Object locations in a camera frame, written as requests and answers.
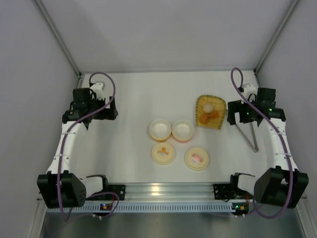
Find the orange fried food piece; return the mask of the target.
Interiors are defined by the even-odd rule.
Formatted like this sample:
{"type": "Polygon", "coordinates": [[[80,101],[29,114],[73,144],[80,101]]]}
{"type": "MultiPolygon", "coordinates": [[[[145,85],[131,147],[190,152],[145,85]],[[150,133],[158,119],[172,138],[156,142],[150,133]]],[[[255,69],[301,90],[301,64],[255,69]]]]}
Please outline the orange fried food piece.
{"type": "Polygon", "coordinates": [[[218,117],[218,114],[219,114],[218,111],[212,111],[212,112],[209,114],[209,118],[211,118],[211,119],[217,118],[217,117],[218,117]]]}

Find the metal tongs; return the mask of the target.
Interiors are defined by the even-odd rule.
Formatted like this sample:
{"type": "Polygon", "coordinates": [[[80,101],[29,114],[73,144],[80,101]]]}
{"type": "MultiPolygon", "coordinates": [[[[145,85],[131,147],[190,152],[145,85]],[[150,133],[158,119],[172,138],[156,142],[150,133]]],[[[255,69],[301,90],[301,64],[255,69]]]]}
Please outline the metal tongs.
{"type": "Polygon", "coordinates": [[[242,131],[242,129],[239,127],[239,125],[235,125],[236,129],[238,130],[238,132],[240,133],[240,135],[242,136],[242,138],[244,139],[244,141],[247,143],[247,145],[250,147],[250,149],[254,152],[257,153],[259,152],[259,147],[258,147],[258,143],[257,143],[257,139],[256,139],[256,134],[255,134],[255,130],[254,130],[254,126],[252,123],[249,123],[249,127],[251,130],[251,136],[252,136],[252,140],[250,140],[246,134],[242,131]]]}

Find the white round bun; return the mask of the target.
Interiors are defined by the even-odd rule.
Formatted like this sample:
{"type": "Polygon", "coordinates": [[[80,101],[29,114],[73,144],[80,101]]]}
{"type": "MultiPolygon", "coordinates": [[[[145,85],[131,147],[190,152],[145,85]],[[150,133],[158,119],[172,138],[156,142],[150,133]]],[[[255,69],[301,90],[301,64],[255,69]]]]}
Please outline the white round bun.
{"type": "Polygon", "coordinates": [[[203,105],[203,112],[205,114],[210,114],[212,111],[213,111],[213,105],[212,104],[203,105]]]}

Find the orange fried food chunk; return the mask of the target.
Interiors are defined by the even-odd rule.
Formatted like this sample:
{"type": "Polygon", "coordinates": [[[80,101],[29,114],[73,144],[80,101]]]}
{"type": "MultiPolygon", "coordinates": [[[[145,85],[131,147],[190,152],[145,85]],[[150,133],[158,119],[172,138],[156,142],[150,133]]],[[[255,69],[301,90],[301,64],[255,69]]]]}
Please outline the orange fried food chunk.
{"type": "Polygon", "coordinates": [[[200,122],[203,124],[207,124],[209,121],[209,115],[208,114],[203,114],[200,117],[200,122]]]}

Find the cream lid pink knob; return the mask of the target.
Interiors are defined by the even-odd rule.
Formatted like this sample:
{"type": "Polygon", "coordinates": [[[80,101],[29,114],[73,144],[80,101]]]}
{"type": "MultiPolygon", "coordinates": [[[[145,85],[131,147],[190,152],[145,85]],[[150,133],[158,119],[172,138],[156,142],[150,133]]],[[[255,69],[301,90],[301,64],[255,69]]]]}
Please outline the cream lid pink knob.
{"type": "Polygon", "coordinates": [[[202,171],[209,165],[208,153],[200,148],[194,147],[187,151],[185,155],[186,165],[194,171],[202,171]]]}

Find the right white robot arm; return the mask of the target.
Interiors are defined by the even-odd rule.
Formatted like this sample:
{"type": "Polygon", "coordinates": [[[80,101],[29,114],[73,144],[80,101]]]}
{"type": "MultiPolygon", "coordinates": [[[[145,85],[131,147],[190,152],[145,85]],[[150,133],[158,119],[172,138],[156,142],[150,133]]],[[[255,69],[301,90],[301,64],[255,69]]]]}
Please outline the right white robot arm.
{"type": "Polygon", "coordinates": [[[275,106],[276,90],[255,88],[250,84],[238,90],[244,99],[227,104],[227,121],[235,125],[235,115],[239,114],[241,123],[257,123],[264,141],[267,166],[251,173],[235,173],[236,186],[252,195],[258,203],[282,207],[288,201],[287,207],[295,208],[309,178],[299,171],[291,155],[286,135],[286,116],[283,109],[275,106]],[[245,100],[252,96],[254,99],[247,103],[245,100]]]}

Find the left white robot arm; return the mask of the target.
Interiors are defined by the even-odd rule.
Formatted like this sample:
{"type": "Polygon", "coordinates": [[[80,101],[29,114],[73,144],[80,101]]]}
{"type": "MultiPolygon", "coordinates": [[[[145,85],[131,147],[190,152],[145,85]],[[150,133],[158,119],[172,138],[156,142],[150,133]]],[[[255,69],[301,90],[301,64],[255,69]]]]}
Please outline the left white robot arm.
{"type": "Polygon", "coordinates": [[[93,194],[108,191],[106,176],[80,178],[71,167],[75,164],[73,154],[91,121],[115,120],[117,115],[114,97],[106,97],[103,83],[91,83],[88,88],[73,90],[70,109],[62,116],[62,132],[53,161],[47,172],[37,178],[37,186],[48,208],[81,207],[93,194]]]}

